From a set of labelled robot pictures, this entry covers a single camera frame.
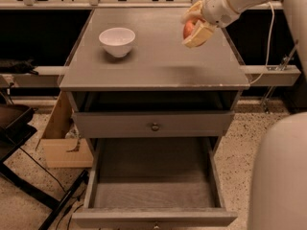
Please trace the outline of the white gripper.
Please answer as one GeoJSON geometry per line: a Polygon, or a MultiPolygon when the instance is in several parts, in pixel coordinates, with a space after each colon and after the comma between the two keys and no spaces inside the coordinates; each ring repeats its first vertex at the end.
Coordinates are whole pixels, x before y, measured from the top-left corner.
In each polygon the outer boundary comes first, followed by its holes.
{"type": "Polygon", "coordinates": [[[185,24],[188,20],[203,18],[205,21],[193,20],[195,28],[183,38],[182,44],[188,48],[199,47],[213,35],[215,26],[225,28],[239,17],[228,0],[199,0],[182,15],[180,22],[185,24]]]}

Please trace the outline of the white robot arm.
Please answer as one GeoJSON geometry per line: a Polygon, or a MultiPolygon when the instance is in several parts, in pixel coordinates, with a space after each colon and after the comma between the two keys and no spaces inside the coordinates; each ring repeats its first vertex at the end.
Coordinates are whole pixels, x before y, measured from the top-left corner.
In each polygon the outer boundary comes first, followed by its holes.
{"type": "MultiPolygon", "coordinates": [[[[216,27],[224,28],[242,12],[271,0],[201,0],[182,16],[183,44],[198,47],[216,27]]],[[[280,0],[307,71],[307,0],[280,0]]],[[[307,230],[307,113],[291,115],[268,130],[257,151],[250,189],[248,230],[307,230]]]]}

